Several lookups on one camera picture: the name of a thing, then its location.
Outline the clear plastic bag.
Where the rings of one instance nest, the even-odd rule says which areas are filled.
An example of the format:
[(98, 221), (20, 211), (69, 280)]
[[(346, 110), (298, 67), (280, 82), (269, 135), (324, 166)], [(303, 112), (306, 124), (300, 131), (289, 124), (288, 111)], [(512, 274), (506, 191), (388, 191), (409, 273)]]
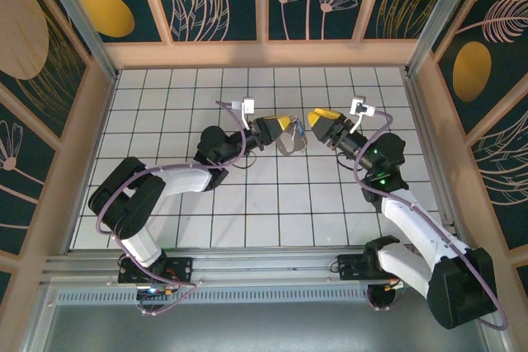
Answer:
[(276, 148), (279, 154), (288, 157), (296, 153), (304, 153), (308, 147), (308, 138), (305, 131), (305, 137), (301, 138), (298, 134), (295, 140), (291, 140), (290, 126), (288, 129), (276, 140)]

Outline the dark panel, yellow oval, feather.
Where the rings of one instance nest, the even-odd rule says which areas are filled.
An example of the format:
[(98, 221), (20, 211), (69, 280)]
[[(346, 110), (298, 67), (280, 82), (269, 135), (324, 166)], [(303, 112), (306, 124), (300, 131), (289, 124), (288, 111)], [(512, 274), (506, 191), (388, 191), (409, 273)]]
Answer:
[(475, 0), (439, 67), (468, 133), (528, 73), (528, 0)]

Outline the controller board with LEDs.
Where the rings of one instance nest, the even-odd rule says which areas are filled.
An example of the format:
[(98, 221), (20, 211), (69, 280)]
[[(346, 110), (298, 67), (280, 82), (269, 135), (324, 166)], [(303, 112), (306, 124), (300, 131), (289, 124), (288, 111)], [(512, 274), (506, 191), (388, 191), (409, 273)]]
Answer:
[(147, 286), (139, 286), (137, 288), (136, 300), (149, 298), (165, 298), (177, 292), (181, 287), (167, 284), (155, 284)]

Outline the grey metal tray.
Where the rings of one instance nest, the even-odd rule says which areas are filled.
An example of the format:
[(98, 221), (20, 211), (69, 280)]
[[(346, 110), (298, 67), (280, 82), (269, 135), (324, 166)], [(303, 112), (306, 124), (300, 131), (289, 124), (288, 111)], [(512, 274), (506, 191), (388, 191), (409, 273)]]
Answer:
[(352, 303), (181, 305), (160, 317), (133, 306), (62, 306), (30, 352), (510, 352), (474, 322), (438, 325), (411, 295), (390, 312)]

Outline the dark panel, single pink flower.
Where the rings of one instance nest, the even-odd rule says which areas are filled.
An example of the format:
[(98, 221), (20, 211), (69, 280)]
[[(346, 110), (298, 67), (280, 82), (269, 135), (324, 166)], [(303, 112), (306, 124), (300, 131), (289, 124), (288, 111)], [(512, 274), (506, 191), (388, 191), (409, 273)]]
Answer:
[(54, 150), (0, 103), (0, 251), (19, 255)]

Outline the dark panel, big cream oval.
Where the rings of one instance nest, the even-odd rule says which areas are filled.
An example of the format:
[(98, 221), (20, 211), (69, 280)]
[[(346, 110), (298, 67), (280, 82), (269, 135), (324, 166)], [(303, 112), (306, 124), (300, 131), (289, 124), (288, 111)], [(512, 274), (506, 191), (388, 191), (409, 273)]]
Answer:
[(0, 0), (0, 83), (57, 137), (86, 68), (44, 0)]

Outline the aluminium side rail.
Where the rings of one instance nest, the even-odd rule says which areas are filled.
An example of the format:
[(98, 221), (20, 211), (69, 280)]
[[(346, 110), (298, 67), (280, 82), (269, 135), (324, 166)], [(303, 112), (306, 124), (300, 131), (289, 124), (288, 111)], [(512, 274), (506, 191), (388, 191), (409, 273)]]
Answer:
[(409, 77), (403, 78), (412, 117), (416, 126), (419, 142), (424, 153), (426, 167), (431, 178), (432, 189), (436, 198), (436, 204), (444, 226), (457, 233), (456, 210), (447, 185), (444, 168), (439, 157), (436, 145), (436, 136), (433, 123), (428, 113), (426, 102), (417, 84)]

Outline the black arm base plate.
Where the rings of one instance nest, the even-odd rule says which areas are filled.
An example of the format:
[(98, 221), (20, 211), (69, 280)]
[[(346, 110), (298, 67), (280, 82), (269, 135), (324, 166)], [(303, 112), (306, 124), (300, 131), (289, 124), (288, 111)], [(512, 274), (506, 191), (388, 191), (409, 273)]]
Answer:
[(371, 279), (367, 259), (360, 254), (339, 255), (337, 272), (341, 281), (361, 281)]
[[(151, 284), (159, 283), (159, 280), (151, 275), (145, 274), (129, 257), (121, 257), (118, 260), (119, 284)], [(193, 261), (190, 257), (166, 257), (158, 258), (148, 270), (159, 278), (171, 281), (190, 282)]]

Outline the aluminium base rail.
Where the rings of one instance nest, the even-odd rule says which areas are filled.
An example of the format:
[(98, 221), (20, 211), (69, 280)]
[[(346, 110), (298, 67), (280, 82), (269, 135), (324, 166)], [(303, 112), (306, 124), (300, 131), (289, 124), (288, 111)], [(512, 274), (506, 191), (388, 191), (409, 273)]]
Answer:
[[(169, 257), (192, 259), (191, 282), (200, 288), (336, 284), (330, 270), (339, 255), (361, 254), (362, 248), (341, 246), (169, 249)], [(74, 250), (45, 260), (40, 284), (116, 286), (121, 252)]]

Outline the aluminium frame post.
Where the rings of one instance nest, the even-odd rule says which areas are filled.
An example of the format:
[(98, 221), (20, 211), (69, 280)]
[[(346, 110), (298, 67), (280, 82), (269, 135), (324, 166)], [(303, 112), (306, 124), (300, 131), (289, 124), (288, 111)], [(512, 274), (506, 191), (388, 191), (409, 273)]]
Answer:
[(459, 2), (460, 0), (437, 0), (417, 40), (412, 55), (405, 65), (408, 79), (412, 80), (417, 76), (425, 58)]
[(115, 83), (117, 78), (117, 68), (111, 61), (99, 33), (91, 23), (80, 0), (60, 0), (60, 2), (70, 15), (73, 24), (78, 28), (81, 37), (87, 44), (87, 47), (91, 50), (94, 59), (101, 67), (104, 74), (109, 78), (111, 83)]

